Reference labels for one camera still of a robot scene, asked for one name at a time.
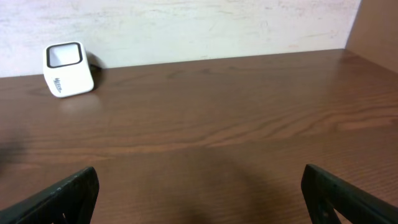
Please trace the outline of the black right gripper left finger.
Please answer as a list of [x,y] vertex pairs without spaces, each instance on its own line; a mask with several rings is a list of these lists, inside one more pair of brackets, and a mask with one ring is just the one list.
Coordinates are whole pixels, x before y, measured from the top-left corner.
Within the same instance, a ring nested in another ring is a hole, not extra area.
[[1,210],[1,223],[90,223],[99,189],[94,167],[84,168]]

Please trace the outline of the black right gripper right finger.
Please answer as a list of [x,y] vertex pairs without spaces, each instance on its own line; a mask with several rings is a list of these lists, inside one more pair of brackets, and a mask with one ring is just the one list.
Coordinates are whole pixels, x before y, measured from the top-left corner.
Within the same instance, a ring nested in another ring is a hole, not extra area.
[[397,207],[316,165],[305,166],[301,189],[314,224],[340,223],[337,213],[355,224],[397,223]]

